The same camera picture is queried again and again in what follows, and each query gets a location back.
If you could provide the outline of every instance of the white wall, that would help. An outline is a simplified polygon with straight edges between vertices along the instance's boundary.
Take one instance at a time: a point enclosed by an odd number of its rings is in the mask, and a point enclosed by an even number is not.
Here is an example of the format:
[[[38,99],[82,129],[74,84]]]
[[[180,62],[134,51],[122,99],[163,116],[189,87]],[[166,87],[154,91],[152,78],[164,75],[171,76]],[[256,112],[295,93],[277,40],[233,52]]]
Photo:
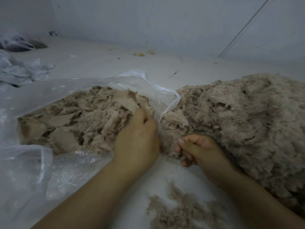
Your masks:
[[[7,28],[36,35],[57,29],[50,0],[0,0],[0,34]]]
[[[62,36],[218,56],[265,0],[52,0]]]
[[[305,0],[273,0],[226,53],[279,65],[305,63]]]

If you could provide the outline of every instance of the left hand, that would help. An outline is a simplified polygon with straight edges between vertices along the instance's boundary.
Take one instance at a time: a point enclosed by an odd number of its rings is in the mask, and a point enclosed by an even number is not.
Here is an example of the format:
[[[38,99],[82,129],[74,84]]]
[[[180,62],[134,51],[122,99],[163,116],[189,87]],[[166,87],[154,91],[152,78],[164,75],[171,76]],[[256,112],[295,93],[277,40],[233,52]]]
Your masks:
[[[126,174],[140,178],[154,165],[159,153],[158,122],[139,108],[116,138],[113,163]]]

